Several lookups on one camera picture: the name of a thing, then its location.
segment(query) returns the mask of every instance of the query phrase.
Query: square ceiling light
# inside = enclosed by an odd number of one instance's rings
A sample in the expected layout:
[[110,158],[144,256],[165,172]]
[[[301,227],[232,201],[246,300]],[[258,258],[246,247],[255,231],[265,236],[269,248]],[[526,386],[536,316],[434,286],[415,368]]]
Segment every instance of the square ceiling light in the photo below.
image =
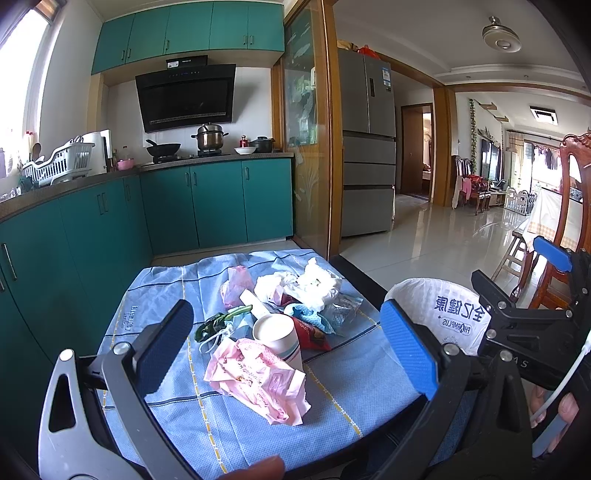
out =
[[530,106],[531,113],[537,122],[541,124],[558,125],[558,117],[556,117],[556,111],[549,110],[547,108],[539,108],[536,106]]

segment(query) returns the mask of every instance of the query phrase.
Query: white paper cup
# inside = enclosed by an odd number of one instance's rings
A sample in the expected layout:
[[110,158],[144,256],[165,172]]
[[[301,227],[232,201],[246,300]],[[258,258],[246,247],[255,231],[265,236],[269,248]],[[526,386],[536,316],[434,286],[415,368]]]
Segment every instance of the white paper cup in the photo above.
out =
[[252,336],[261,342],[290,367],[301,372],[300,342],[291,317],[282,313],[271,313],[259,318],[252,327]]

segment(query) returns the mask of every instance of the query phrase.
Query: gray refrigerator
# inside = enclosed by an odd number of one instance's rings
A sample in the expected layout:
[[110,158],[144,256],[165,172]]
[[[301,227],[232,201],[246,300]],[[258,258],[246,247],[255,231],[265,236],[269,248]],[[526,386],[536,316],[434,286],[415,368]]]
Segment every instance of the gray refrigerator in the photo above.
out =
[[388,63],[339,49],[343,111],[342,236],[390,229],[396,174]]

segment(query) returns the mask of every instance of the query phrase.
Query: pink cloth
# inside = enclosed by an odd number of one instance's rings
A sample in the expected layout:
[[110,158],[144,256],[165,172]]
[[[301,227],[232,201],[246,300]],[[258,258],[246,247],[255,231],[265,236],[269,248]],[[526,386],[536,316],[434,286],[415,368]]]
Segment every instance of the pink cloth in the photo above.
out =
[[472,181],[470,179],[464,179],[462,181],[462,191],[466,194],[466,198],[470,198],[472,193]]
[[203,379],[265,417],[269,424],[301,425],[310,409],[306,375],[280,360],[266,346],[247,338],[224,338],[213,353]]

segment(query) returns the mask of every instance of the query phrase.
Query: pink bowl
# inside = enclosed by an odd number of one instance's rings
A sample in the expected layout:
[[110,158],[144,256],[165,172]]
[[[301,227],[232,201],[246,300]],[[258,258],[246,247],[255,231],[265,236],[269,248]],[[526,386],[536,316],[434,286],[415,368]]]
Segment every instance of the pink bowl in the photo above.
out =
[[129,160],[119,160],[117,162],[117,170],[129,170],[130,168],[134,167],[134,159],[130,158]]

